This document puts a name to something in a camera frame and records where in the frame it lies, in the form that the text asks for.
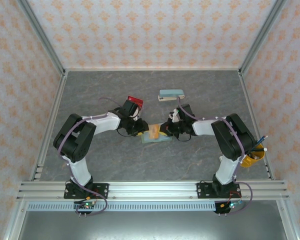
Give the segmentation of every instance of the red object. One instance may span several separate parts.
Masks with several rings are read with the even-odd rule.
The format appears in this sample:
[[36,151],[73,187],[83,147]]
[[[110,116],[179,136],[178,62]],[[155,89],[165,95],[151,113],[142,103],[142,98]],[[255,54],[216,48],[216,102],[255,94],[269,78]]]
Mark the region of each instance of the red object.
[[128,100],[131,101],[131,102],[136,103],[139,106],[140,110],[142,109],[142,105],[144,104],[143,100],[141,100],[139,98],[136,98],[136,97],[133,97],[133,96],[128,96]]

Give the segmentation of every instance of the metal floor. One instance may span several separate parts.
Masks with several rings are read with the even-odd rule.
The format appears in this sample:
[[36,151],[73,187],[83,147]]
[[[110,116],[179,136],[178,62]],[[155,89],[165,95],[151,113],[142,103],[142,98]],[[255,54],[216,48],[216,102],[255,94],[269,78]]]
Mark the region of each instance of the metal floor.
[[27,212],[19,240],[286,240],[276,201],[253,201],[243,212]]
[[[98,98],[110,97],[123,104],[131,95],[144,101],[142,119],[149,124],[163,123],[177,101],[159,102],[160,89],[182,89],[185,99],[181,102],[190,104],[197,117],[237,113],[256,136],[236,71],[70,71],[40,180],[66,181],[70,177],[53,148],[53,140],[70,114],[100,115],[117,106],[108,100],[98,102]],[[141,137],[108,131],[94,137],[86,159],[95,181],[170,181],[211,180],[219,168],[219,156],[214,136],[142,144]],[[267,178],[263,160],[238,171],[238,179]]]

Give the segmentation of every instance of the aluminum rail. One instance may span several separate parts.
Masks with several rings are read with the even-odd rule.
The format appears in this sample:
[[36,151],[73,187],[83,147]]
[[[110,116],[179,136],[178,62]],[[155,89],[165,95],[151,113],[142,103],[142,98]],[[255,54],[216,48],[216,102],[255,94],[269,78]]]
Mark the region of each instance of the aluminum rail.
[[[108,181],[108,201],[220,201],[227,198],[197,197],[196,184],[199,181]],[[289,199],[287,185],[281,180],[246,180],[253,191],[253,200]],[[243,200],[250,199],[250,191],[240,184]],[[17,201],[70,201],[64,199],[63,181],[24,181],[21,183]]]

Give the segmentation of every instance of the gray marble surface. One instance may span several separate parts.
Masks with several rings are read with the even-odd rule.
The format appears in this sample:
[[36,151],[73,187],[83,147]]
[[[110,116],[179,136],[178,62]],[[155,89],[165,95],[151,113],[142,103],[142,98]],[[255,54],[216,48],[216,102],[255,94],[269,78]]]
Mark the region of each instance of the gray marble surface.
[[[247,102],[236,71],[71,71],[64,87],[41,181],[66,181],[68,167],[57,157],[53,140],[72,113],[92,116],[116,108],[101,100],[123,104],[128,95],[143,99],[141,117],[149,124],[163,123],[177,101],[159,102],[160,89],[182,89],[197,117],[237,113],[255,135]],[[116,131],[96,135],[86,156],[95,181],[211,180],[219,168],[221,151],[214,136],[195,136],[146,143],[141,137],[122,137]],[[240,168],[238,179],[267,179],[265,164]]]

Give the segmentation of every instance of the orange floral pattern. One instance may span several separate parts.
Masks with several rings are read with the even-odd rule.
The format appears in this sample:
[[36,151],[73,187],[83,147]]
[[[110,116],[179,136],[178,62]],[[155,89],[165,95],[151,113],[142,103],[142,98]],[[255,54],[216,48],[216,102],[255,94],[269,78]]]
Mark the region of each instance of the orange floral pattern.
[[275,176],[288,182],[300,225],[300,0],[290,0],[244,76]]
[[29,2],[65,68],[238,68],[275,0]]
[[17,1],[0,0],[0,239],[34,166],[59,78]]

